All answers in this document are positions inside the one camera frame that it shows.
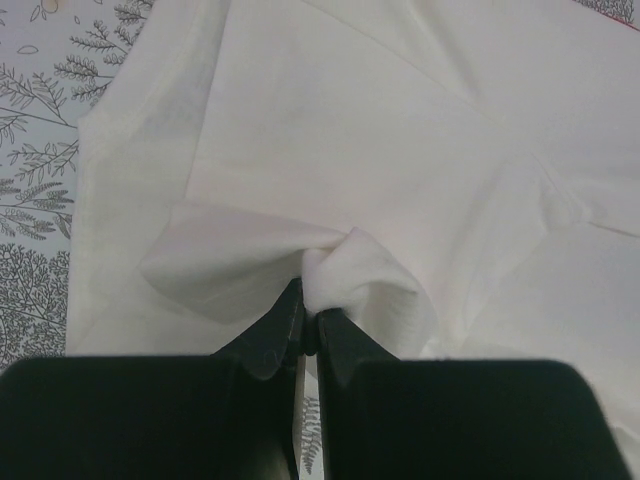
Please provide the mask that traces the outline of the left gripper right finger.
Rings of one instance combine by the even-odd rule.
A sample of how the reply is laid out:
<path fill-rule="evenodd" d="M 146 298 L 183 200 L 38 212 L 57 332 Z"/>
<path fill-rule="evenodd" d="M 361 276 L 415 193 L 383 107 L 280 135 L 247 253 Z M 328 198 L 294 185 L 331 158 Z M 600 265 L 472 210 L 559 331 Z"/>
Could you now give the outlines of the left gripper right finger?
<path fill-rule="evenodd" d="M 316 319 L 329 479 L 624 479 L 587 382 L 549 360 L 401 360 Z"/>

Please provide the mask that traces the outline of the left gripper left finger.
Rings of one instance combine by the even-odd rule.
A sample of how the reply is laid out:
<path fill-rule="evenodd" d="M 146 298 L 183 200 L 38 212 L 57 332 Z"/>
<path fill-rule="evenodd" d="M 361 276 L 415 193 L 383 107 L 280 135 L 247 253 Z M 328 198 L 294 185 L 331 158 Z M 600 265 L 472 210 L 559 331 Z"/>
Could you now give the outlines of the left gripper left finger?
<path fill-rule="evenodd" d="M 299 280 L 201 356 L 41 357 L 1 376 L 5 479 L 295 479 Z"/>

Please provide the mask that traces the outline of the white printed t-shirt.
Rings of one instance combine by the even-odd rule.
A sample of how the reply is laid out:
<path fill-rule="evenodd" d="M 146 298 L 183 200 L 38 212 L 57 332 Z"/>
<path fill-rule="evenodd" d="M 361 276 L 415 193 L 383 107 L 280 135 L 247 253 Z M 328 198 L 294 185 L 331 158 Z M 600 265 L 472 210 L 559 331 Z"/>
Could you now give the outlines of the white printed t-shirt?
<path fill-rule="evenodd" d="M 401 357 L 576 367 L 639 435 L 639 34 L 573 1 L 159 1 L 80 121 L 66 348 L 301 277 Z"/>

